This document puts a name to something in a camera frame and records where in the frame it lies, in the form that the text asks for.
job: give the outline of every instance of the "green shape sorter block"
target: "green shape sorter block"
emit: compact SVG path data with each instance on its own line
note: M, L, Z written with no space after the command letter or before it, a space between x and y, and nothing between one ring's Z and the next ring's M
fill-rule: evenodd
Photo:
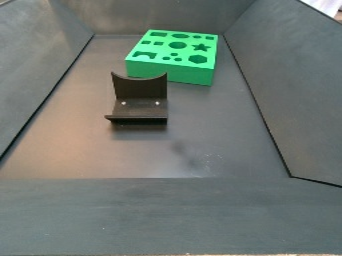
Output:
M149 30L126 57L130 77L151 78L167 72L169 81L211 85L218 36Z

